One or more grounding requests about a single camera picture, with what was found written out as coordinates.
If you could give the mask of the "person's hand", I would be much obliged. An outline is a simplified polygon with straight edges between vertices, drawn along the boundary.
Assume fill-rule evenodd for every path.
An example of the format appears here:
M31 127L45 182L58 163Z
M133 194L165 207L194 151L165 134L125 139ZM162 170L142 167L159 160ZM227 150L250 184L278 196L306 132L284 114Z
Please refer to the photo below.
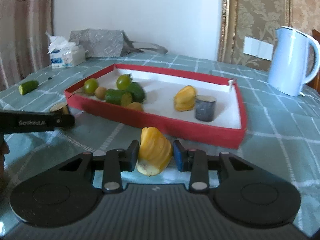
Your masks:
M5 155L9 154L9 146L7 145L7 142L3 140L1 143L1 152L0 152L0 179L1 183L3 182L3 174L4 174L4 162L5 162Z

